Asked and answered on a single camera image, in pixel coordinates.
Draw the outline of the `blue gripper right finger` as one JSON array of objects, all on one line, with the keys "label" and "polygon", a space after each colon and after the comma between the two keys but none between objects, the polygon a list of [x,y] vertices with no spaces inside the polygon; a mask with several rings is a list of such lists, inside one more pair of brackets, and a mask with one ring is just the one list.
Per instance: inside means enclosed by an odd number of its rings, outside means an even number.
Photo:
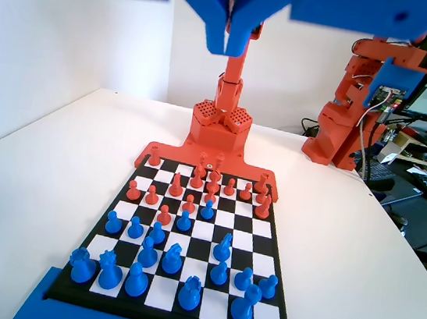
[{"label": "blue gripper right finger", "polygon": [[290,0],[234,0],[227,56],[241,56],[251,31],[289,3]]}]

